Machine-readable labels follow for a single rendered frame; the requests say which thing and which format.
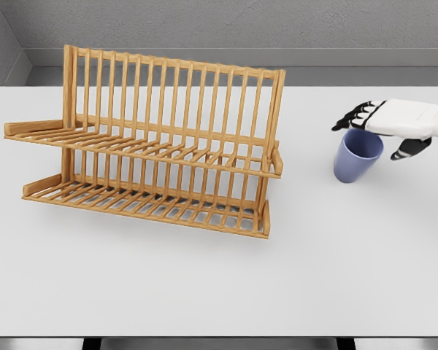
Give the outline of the wooden two-tier dish rack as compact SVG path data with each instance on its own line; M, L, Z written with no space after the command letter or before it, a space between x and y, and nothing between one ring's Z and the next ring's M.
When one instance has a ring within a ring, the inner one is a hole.
M285 71L64 48L63 115L7 139L60 147L23 198L267 238Z

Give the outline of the blue cup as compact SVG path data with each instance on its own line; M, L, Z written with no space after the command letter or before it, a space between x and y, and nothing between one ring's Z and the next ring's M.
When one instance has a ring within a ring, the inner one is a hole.
M334 175L351 183L363 176L383 152L382 139L368 131L350 129L343 136L334 160Z

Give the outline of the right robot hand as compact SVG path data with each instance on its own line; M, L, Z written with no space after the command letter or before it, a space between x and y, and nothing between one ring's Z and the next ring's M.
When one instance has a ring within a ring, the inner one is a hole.
M338 120L332 130L352 127L384 136L400 136L404 141L391 159L401 160L430 146L435 137L432 128L437 112L438 105L420 101L367 101Z

